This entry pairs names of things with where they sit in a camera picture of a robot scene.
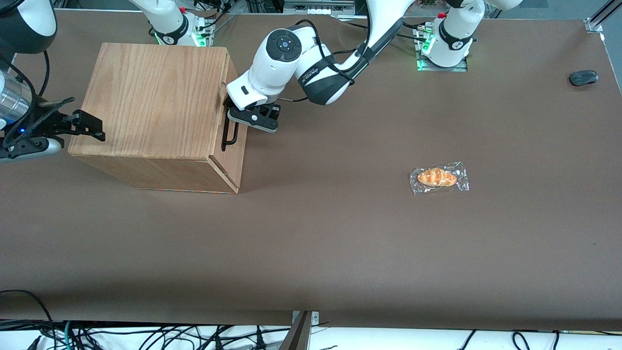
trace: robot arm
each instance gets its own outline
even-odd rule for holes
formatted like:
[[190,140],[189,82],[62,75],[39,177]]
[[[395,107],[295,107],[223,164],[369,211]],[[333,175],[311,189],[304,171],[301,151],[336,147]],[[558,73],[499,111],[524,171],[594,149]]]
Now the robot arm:
[[431,35],[425,35],[429,44],[422,54],[440,67],[454,67],[469,53],[473,34],[484,18],[485,2],[507,11],[518,6],[522,0],[447,0],[451,7],[445,18],[430,24]]
[[[366,42],[342,64],[317,40],[314,27],[293,26],[272,31],[263,40],[253,65],[227,85],[228,117],[239,123],[275,132],[280,106],[274,104],[295,77],[309,101],[329,105],[340,98],[354,79],[384,50],[402,27],[402,17],[415,0],[368,0],[369,31]],[[522,0],[486,0],[501,10]],[[468,54],[481,22],[484,0],[447,0],[446,18],[435,20],[423,54],[441,67],[453,67]]]
[[392,0],[387,5],[385,0],[368,0],[368,38],[342,64],[334,63],[328,47],[317,40],[314,27],[299,22],[272,31],[259,46],[251,68],[227,85],[229,118],[275,132],[275,114],[278,116],[280,107],[275,109],[274,102],[292,77],[309,101],[333,103],[397,35],[402,17],[414,1]]
[[177,7],[174,0],[129,0],[147,16],[160,43],[206,46],[206,31],[211,24]]
[[[0,7],[0,52],[38,54],[56,36],[57,23],[50,0],[13,0]],[[49,103],[36,94],[30,81],[9,59],[19,78],[0,72],[0,163],[46,156],[58,152],[64,140],[57,135],[90,135],[105,140],[101,120],[77,110],[72,115],[58,109],[74,100]]]

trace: silver cylinder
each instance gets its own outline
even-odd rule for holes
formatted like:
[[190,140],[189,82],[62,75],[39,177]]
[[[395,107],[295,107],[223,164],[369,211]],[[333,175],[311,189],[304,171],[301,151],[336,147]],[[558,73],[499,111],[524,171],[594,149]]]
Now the silver cylinder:
[[32,94],[28,85],[18,82],[5,72],[0,75],[0,87],[0,118],[11,124],[26,114]]

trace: croissant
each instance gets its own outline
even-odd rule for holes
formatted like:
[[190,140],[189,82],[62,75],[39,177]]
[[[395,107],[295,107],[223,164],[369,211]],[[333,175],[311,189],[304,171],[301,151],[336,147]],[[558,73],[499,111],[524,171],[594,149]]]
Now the croissant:
[[453,186],[458,182],[458,178],[440,168],[426,170],[417,176],[417,180],[428,186]]

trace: white floor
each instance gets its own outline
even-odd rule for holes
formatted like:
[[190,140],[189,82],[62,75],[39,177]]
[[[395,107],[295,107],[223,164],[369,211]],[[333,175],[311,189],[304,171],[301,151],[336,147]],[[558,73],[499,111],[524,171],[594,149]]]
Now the white floor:
[[[107,331],[129,332],[156,328],[116,328]],[[215,331],[215,327],[200,327],[201,335],[208,338]],[[235,326],[223,333],[223,336],[239,336],[253,334],[255,326]],[[460,349],[470,331],[449,330],[421,330],[421,329],[370,329],[370,328],[314,328],[309,350],[323,350],[338,346],[337,350],[457,350]],[[265,334],[267,344],[282,341],[286,332]],[[38,331],[0,331],[0,350],[26,349],[39,335]],[[503,350],[515,349],[511,341],[512,332],[478,331],[471,339],[467,350]],[[552,349],[555,334],[553,333],[523,333],[531,350]],[[148,334],[108,335],[96,334],[93,336],[104,350],[137,350]],[[197,342],[196,338],[183,336]],[[240,349],[245,345],[252,345],[246,339],[230,344],[227,350]],[[161,348],[159,341],[151,349]],[[49,338],[42,338],[37,349],[48,349],[53,346]],[[214,350],[212,344],[208,350]],[[166,347],[167,350],[191,350],[192,344],[187,341],[174,341]],[[622,350],[622,336],[565,334],[560,335],[558,350]]]

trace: wood grain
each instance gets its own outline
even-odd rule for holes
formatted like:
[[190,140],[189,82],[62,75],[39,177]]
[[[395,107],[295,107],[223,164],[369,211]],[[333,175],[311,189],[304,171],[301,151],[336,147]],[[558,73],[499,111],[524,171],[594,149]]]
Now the wood grain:
[[238,188],[210,159],[182,161],[99,156],[77,158],[140,189],[238,193]]
[[237,76],[224,47],[104,43],[82,109],[103,120],[106,141],[74,137],[68,152],[139,188],[210,191],[194,175],[211,171],[205,184],[219,181],[214,191],[237,192],[246,127],[221,150],[226,84]]

